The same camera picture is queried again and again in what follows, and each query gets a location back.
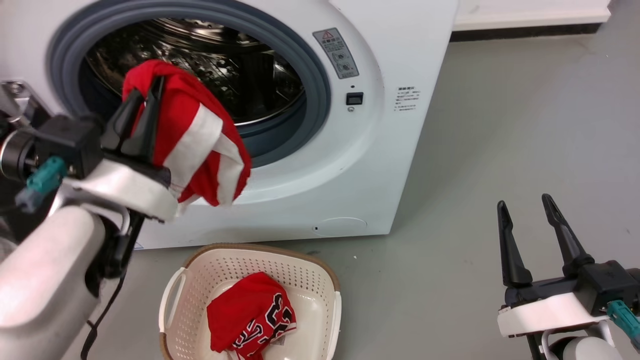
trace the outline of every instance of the stainless steel drum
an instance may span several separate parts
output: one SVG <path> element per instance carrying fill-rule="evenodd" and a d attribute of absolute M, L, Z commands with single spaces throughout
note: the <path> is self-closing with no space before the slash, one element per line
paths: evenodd
<path fill-rule="evenodd" d="M 300 77 L 267 45 L 200 20 L 126 26 L 98 41 L 86 59 L 101 83 L 118 94 L 129 69 L 149 59 L 170 62 L 198 77 L 237 126 L 278 116 L 304 94 Z"/>

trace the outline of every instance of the warning label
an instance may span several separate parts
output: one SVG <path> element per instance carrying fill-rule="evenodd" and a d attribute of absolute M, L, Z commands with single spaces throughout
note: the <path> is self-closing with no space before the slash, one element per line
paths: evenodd
<path fill-rule="evenodd" d="M 421 91 L 416 90 L 415 86 L 402 86 L 397 88 L 394 111 L 415 110 L 418 107 L 420 93 Z"/>
<path fill-rule="evenodd" d="M 349 51 L 338 29 L 316 31 L 314 37 L 329 57 L 339 79 L 360 75 L 356 62 L 351 57 L 351 51 Z"/>

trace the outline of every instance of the gray floor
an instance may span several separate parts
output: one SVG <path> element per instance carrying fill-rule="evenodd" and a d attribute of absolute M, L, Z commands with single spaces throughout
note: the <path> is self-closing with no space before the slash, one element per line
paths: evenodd
<path fill-rule="evenodd" d="M 640 267 L 638 19 L 640 3 L 621 0 L 596 35 L 451 44 L 392 233 L 274 243 L 337 272 L 336 360 L 528 359 L 496 324 L 500 199 L 535 279 L 561 275 L 543 192 L 597 261 Z M 90 359 L 161 359 L 159 299 L 193 251 L 135 253 Z"/>

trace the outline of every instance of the basket handle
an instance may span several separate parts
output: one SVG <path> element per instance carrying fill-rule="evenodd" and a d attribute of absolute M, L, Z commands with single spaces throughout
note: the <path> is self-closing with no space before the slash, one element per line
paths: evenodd
<path fill-rule="evenodd" d="M 186 280 L 186 277 L 182 276 L 182 273 L 184 273 L 185 270 L 187 269 L 179 268 L 178 271 L 176 271 L 175 274 L 171 276 L 169 283 L 166 285 L 166 288 L 164 288 L 162 300 L 160 301 L 160 312 L 158 313 L 158 327 L 160 328 L 160 332 L 166 332 L 165 330 L 169 328 L 169 326 L 171 326 L 171 323 L 173 321 L 173 316 L 175 315 L 175 309 L 176 307 L 178 307 L 180 294 L 182 293 L 182 289 L 184 287 L 184 283 Z M 180 280 L 180 287 L 178 288 L 178 291 L 175 294 L 175 299 L 173 300 L 173 304 L 171 306 L 171 312 L 169 313 L 168 323 L 167 323 L 166 319 L 164 318 L 166 314 L 166 305 L 167 305 L 167 302 L 169 301 L 169 295 L 173 292 L 173 289 L 175 288 L 176 282 L 178 282 L 178 280 Z"/>
<path fill-rule="evenodd" d="M 339 291 L 335 292 L 335 300 L 333 301 L 333 328 L 331 330 L 329 347 L 327 348 L 327 360 L 331 360 L 335 354 L 335 348 L 338 345 L 338 335 L 340 334 L 340 319 L 342 318 L 342 295 Z"/>

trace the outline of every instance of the white wall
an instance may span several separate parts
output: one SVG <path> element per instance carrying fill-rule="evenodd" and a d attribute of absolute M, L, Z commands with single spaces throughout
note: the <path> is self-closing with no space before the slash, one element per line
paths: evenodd
<path fill-rule="evenodd" d="M 605 22 L 609 0 L 460 0 L 454 30 Z"/>

